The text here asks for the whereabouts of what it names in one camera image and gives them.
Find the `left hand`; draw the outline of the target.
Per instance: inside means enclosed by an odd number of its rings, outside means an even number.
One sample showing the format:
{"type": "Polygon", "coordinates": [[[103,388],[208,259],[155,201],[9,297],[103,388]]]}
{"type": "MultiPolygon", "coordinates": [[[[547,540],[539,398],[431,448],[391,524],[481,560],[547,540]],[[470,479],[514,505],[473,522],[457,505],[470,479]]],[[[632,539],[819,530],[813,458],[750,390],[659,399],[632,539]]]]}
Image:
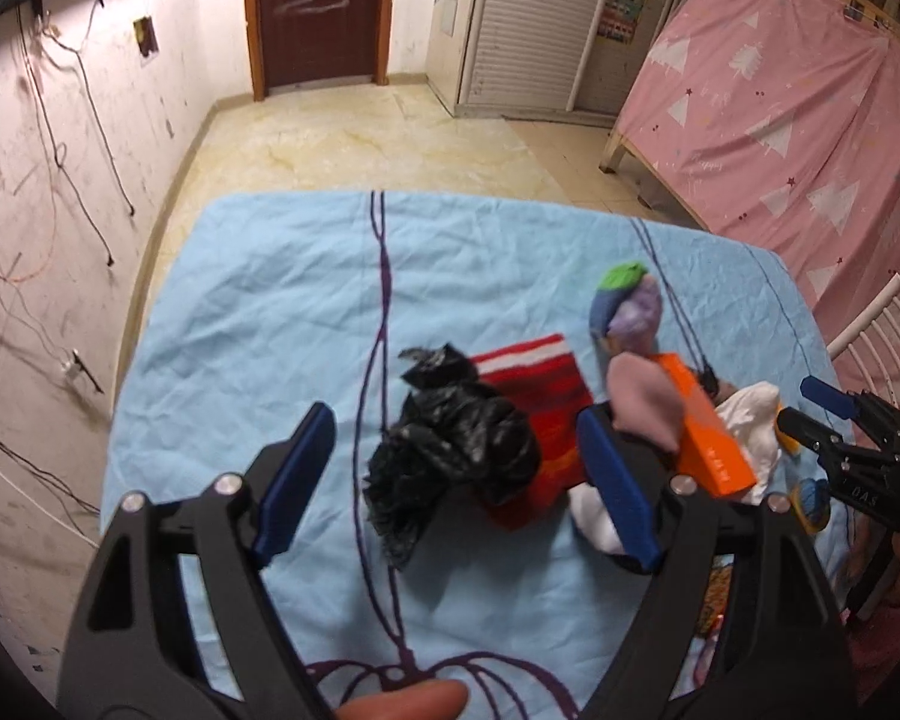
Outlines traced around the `left hand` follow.
{"type": "Polygon", "coordinates": [[[457,720],[470,700],[458,679],[432,679],[409,688],[352,699],[336,710],[338,720],[457,720]]]}

